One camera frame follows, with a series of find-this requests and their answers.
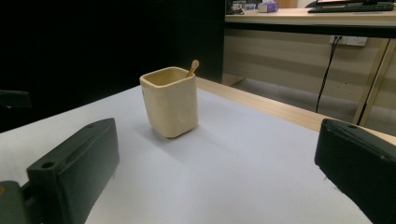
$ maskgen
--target dark wall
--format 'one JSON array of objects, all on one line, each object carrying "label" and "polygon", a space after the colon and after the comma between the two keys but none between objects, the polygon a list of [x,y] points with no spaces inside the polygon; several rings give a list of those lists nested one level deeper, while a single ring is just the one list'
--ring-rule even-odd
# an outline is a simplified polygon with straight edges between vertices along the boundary
[{"label": "dark wall", "polygon": [[1,4],[0,90],[31,108],[0,108],[0,132],[139,85],[166,66],[220,81],[224,2],[31,1]]}]

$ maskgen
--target desk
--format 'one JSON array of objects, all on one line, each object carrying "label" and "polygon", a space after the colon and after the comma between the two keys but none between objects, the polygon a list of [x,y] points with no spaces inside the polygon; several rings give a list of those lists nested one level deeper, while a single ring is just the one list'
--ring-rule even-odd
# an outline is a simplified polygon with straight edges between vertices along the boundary
[{"label": "desk", "polygon": [[309,8],[280,8],[274,13],[247,11],[226,15],[225,28],[317,35],[396,37],[396,10],[364,13],[308,13]]},{"label": "desk", "polygon": [[87,224],[371,223],[314,164],[322,116],[200,78],[197,87],[199,125],[173,140],[151,129],[139,86],[1,133],[0,179],[24,184],[28,165],[111,117],[120,164]]}]

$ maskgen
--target gripper screw hole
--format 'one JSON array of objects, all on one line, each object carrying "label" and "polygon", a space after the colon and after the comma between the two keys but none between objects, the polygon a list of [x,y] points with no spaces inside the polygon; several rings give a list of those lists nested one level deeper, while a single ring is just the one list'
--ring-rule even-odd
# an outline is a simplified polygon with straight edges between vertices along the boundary
[{"label": "gripper screw hole", "polygon": [[44,164],[41,166],[41,168],[43,168],[43,169],[48,169],[48,168],[52,167],[54,164],[55,164],[55,162],[49,161],[49,162],[44,163]]}]

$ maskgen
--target keyboard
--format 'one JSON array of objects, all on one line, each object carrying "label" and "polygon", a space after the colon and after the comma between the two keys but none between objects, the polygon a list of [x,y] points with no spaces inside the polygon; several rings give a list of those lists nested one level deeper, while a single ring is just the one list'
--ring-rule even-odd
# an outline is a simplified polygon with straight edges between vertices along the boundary
[{"label": "keyboard", "polygon": [[312,7],[308,13],[392,11],[393,4],[352,5],[344,7]]}]

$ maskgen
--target ceramic cup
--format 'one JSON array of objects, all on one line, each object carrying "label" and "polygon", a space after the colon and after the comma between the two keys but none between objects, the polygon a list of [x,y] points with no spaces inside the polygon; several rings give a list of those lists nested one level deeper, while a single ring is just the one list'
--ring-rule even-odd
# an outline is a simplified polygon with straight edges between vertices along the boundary
[{"label": "ceramic cup", "polygon": [[166,138],[175,138],[198,125],[195,74],[167,67],[139,78],[148,121]]}]

